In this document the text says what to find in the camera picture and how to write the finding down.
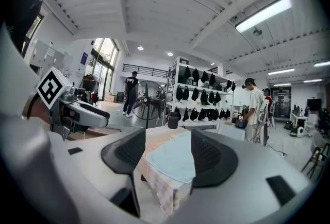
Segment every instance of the person in red shirt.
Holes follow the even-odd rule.
[[[273,114],[270,112],[270,110],[271,110],[271,107],[272,107],[272,104],[273,104],[273,99],[270,96],[270,89],[264,89],[263,90],[263,95],[265,96],[265,99],[267,99],[269,101],[269,104],[268,104],[268,118],[271,118]]]

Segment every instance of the black monitor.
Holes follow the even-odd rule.
[[[311,111],[319,111],[321,109],[322,100],[320,98],[313,98],[307,100],[307,106]]]

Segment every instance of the ceiling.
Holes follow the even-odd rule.
[[[241,77],[270,84],[330,77],[329,24],[317,0],[291,0],[292,8],[239,33],[235,25],[275,0],[45,0],[77,38],[127,40],[137,53],[193,57],[223,63]],[[261,30],[257,36],[253,32]],[[291,73],[268,76],[271,70]]]

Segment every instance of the ceiling light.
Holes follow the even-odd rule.
[[[320,82],[322,79],[311,79],[311,80],[305,80],[304,83],[312,83],[312,82]]]
[[[276,75],[276,74],[287,73],[287,72],[292,72],[292,71],[294,71],[294,68],[289,68],[288,70],[279,70],[279,71],[274,71],[274,72],[268,72],[268,75]]]
[[[316,63],[314,66],[325,66],[325,65],[330,65],[330,61]]]
[[[277,0],[276,2],[270,4],[269,6],[256,12],[254,15],[248,17],[238,25],[236,25],[236,30],[239,32],[244,32],[251,27],[267,20],[268,18],[283,12],[292,7],[290,0]]]
[[[291,83],[283,83],[283,84],[274,84],[274,87],[283,87],[283,86],[290,86]]]

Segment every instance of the towel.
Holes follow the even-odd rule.
[[[190,132],[179,134],[159,146],[147,154],[146,160],[164,175],[183,183],[191,182],[196,175]]]

